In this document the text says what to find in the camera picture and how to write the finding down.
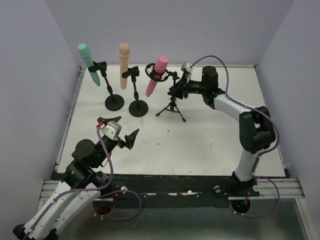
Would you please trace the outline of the black round-base clip stand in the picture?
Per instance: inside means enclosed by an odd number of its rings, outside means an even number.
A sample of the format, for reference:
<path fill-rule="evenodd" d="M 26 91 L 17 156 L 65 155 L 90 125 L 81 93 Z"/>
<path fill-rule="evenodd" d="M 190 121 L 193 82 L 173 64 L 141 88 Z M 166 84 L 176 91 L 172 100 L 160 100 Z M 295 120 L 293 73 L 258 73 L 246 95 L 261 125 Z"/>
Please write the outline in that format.
<path fill-rule="evenodd" d="M 90 66 L 88 70 L 90 73 L 96 73 L 97 71 L 100 71 L 101 76 L 105 80 L 107 91 L 109 93 L 109 96 L 105 99 L 104 105 L 109 111 L 115 112 L 120 110 L 124 106 L 125 101 L 122 96 L 113 93 L 113 88 L 107 78 L 107 67 L 108 65 L 105 61 L 93 61 L 93 66 Z"/>

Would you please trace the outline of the pink toy microphone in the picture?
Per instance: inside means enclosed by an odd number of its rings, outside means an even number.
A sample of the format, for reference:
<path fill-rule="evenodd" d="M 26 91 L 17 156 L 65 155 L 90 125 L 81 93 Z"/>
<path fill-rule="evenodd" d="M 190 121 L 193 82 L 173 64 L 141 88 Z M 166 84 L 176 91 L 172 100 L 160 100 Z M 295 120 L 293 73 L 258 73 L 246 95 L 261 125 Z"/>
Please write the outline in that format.
<path fill-rule="evenodd" d="M 158 80 L 161 79 L 168 65 L 168 58 L 166 56 L 160 56 L 155 63 L 150 63 L 145 68 L 145 73 L 150 77 L 150 81 L 146 88 L 145 95 L 150 97 L 157 86 Z"/>

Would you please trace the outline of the black tripod ring stand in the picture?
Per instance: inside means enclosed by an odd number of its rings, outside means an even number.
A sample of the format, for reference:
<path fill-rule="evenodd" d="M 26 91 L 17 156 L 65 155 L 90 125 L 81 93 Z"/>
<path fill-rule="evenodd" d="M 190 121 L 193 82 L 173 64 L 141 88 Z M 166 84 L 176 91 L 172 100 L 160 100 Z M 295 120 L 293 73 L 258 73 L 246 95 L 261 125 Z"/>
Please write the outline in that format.
<path fill-rule="evenodd" d="M 162 74 L 161 79 L 158 80 L 158 83 L 165 82 L 169 77 L 172 77 L 173 85 L 179 79 L 176 71 L 168 71 L 166 69 L 165 72 Z M 156 114 L 156 116 L 159 117 L 162 112 L 168 111 L 168 112 L 172 112 L 172 113 L 178 113 L 181 116 L 182 121 L 186 122 L 186 119 L 183 117 L 183 115 L 181 114 L 180 110 L 177 107 L 176 100 L 177 100 L 176 97 L 171 96 L 169 104 L 165 108 L 163 108 L 160 112 L 158 112 Z"/>

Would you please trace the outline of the peach toy microphone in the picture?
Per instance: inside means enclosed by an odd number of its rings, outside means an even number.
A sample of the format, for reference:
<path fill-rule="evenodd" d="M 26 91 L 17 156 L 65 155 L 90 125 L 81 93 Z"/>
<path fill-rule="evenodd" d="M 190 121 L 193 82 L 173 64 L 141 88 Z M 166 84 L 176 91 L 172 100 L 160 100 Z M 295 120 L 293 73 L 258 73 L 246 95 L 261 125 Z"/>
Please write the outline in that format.
<path fill-rule="evenodd" d="M 127 87 L 127 78 L 122 77 L 122 74 L 128 71 L 129 57 L 131 55 L 130 46 L 127 43 L 121 43 L 117 50 L 119 56 L 119 76 L 120 88 L 122 90 Z"/>

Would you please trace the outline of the green toy microphone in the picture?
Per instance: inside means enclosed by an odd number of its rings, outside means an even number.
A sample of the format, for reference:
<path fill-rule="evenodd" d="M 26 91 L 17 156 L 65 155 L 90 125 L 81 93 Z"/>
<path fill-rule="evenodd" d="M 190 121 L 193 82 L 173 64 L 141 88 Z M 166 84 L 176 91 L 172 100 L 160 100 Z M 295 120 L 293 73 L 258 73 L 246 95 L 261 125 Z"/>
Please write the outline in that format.
<path fill-rule="evenodd" d="M 92 60 L 92 54 L 89 47 L 85 43 L 81 43 L 77 47 L 78 52 L 82 60 L 84 61 L 87 69 L 94 66 L 94 62 Z M 97 72 L 89 72 L 93 82 L 99 87 L 101 85 L 100 78 Z"/>

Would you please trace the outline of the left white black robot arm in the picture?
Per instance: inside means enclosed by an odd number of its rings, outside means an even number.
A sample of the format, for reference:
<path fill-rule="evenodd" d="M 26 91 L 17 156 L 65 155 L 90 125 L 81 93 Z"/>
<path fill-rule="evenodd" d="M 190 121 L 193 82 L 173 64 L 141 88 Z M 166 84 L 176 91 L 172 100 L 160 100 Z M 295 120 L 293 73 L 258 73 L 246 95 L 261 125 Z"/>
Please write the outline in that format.
<path fill-rule="evenodd" d="M 71 154 L 73 160 L 67 166 L 55 190 L 28 222 L 19 224 L 13 234 L 19 240 L 57 240 L 65 227 L 84 207 L 94 199 L 113 194 L 114 174 L 94 170 L 103 162 L 112 164 L 111 153 L 115 147 L 132 149 L 139 133 L 136 129 L 124 139 L 119 137 L 121 117 L 97 119 L 97 143 L 80 140 Z"/>

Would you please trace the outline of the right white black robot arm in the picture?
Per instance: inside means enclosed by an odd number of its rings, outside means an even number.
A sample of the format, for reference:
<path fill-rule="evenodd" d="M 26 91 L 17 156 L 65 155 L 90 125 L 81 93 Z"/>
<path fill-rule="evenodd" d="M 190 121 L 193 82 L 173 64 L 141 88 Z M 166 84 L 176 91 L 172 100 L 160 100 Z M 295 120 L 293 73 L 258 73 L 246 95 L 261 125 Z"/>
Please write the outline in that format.
<path fill-rule="evenodd" d="M 201 95 L 207 106 L 238 122 L 242 153 L 233 174 L 240 182 L 250 181 L 258 165 L 259 154 L 276 140 L 269 110 L 265 106 L 254 108 L 232 100 L 226 91 L 219 88 L 218 72 L 213 66 L 202 68 L 201 81 L 191 80 L 193 69 L 189 63 L 182 66 L 181 70 L 181 79 L 169 88 L 168 95 L 181 100 L 190 94 Z"/>

